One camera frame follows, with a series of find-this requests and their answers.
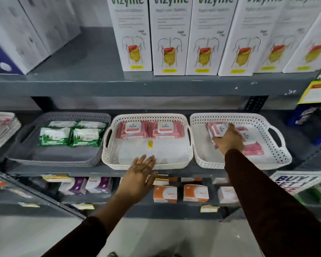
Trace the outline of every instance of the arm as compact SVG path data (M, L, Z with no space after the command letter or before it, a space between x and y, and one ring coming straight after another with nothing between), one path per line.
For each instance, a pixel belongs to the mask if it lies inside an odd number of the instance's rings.
M138 203L153 187L157 176L154 172L146 182L147 175L153 169L156 160L146 155L134 159L127 170L118 190L108 203L94 216L86 218L77 228L66 235L43 257L86 256L96 257L106 244L107 237L127 210Z
M214 138L225 155L225 170L252 232L266 256L313 256L321 253L321 223L240 151L242 138L230 125Z

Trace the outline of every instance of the white plastic basket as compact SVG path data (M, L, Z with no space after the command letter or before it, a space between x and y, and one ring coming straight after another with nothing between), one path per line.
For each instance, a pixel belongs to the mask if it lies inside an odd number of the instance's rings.
M117 153L117 147L120 141L120 139L116 139L116 134L118 130L119 123L121 122L134 122L134 121L180 121L183 124L184 127L184 140L183 142L183 155L185 156L185 161L176 162L176 163L165 163L165 164L158 164L157 163L157 155L156 157L156 165L154 166L155 170L169 170L169 169L177 169L177 168L185 168L189 162L192 160L194 153L193 153L193 146L190 143L189 136L188 136L188 130L190 133L190 137L192 137L191 128L188 124L188 121L186 117L182 114L121 114L116 116L111 126L107 129L104 138L104 148L102 153L102 161L106 165L110 166L114 170L127 170L130 167L130 164L119 164L118 163L118 157L116 155ZM109 133L111 133L111 137L108 142L107 146L107 138ZM137 142L138 138L135 138L136 140L129 139L130 142ZM157 141L156 139L143 139L143 140L149 140L153 141L154 143Z
M14 113L0 112L0 118L10 118L11 121L7 124L9 129L0 137L0 147L3 146L21 127L21 123L15 117Z
M286 148L281 132L270 125L265 117L253 113L195 113L190 116L192 144L196 162L202 168L224 169L225 159L219 150L215 150L206 130L206 123L227 122L243 125L263 148L264 155L247 156L261 170L272 170L290 164L292 157ZM273 129L281 140L281 147L269 133Z

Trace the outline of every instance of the white tile floor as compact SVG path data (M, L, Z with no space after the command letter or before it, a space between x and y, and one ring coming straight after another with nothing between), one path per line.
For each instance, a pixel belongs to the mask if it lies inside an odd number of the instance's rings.
M39 257L79 223L75 218L0 216L0 257ZM183 257L261 257L244 220L122 219L99 257L112 251L119 257L166 256L174 251Z

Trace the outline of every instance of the basket handle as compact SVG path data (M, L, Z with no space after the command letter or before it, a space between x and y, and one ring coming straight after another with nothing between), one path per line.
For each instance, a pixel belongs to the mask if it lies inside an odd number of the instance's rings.
M281 140L281 147L285 147L286 146L286 141L284 140L283 134L276 127L274 127L272 125L269 126L269 129L272 129L277 133L279 139Z
M190 134L190 148L193 149L193 142L194 142L193 131L189 125L187 125L187 129Z
M109 134L109 132L110 132L111 130L112 130L112 126L108 127L107 130L106 130L106 132L105 132L105 135L103 136L103 147L104 147L105 149L107 149L107 148L108 148L108 145L109 145L109 143L107 144L107 137L108 137L108 134Z
M37 126L34 123L30 123L23 127L20 132L15 137L15 144L17 143L23 143L37 128Z

